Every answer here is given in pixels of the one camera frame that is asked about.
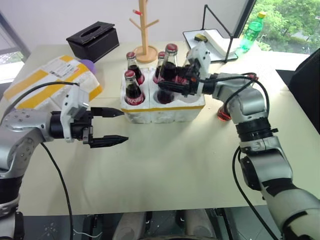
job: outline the robotic arm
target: robotic arm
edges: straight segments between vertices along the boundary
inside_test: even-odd
[[[30,158],[40,143],[74,139],[91,148],[110,147],[123,143],[127,137],[109,135],[93,138],[94,116],[113,118],[123,115],[114,108],[88,108],[88,93],[73,85],[61,112],[18,109],[4,116],[0,125],[0,239],[22,240],[23,215],[17,212],[19,189]]]
[[[293,172],[279,139],[271,129],[265,100],[251,81],[241,74],[208,74],[209,52],[204,44],[191,49],[190,66],[178,69],[187,84],[162,81],[160,88],[185,96],[208,94],[226,104],[240,138],[240,159],[245,183],[260,191],[268,209],[286,240],[320,239],[320,202],[311,193],[293,184]]]

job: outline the bottle cap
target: bottle cap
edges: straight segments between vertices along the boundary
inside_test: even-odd
[[[130,51],[126,54],[126,59],[134,59],[136,54],[133,51]]]
[[[173,43],[169,43],[166,45],[165,51],[169,53],[176,53],[178,51],[178,46]]]
[[[126,72],[124,73],[124,76],[125,76],[126,78],[132,78],[132,77],[135,76],[135,72],[132,71],[132,70],[128,70],[128,71],[126,71]]]
[[[264,19],[266,17],[267,13],[265,11],[261,11],[258,13],[258,17],[261,19]]]
[[[166,53],[164,51],[161,51],[158,53],[158,59],[163,59],[165,57]]]

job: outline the purple ball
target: purple ball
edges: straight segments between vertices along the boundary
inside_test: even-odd
[[[97,69],[93,61],[81,59],[79,62],[84,64],[94,75],[97,73]]]

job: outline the white wall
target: white wall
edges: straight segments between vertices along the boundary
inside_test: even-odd
[[[149,22],[160,20],[149,28],[149,41],[183,40],[183,31],[200,29],[205,4],[234,31],[246,2],[149,0]],[[0,11],[31,51],[41,44],[65,44],[67,37],[96,21],[115,24],[120,42],[140,41],[140,31],[129,22],[139,22],[132,12],[138,8],[138,0],[0,0]],[[219,27],[213,16],[207,17],[206,28]]]

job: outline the black tissue box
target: black tissue box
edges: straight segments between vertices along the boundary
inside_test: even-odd
[[[114,26],[111,23],[97,21],[66,40],[76,57],[89,59],[95,63],[119,46]]]

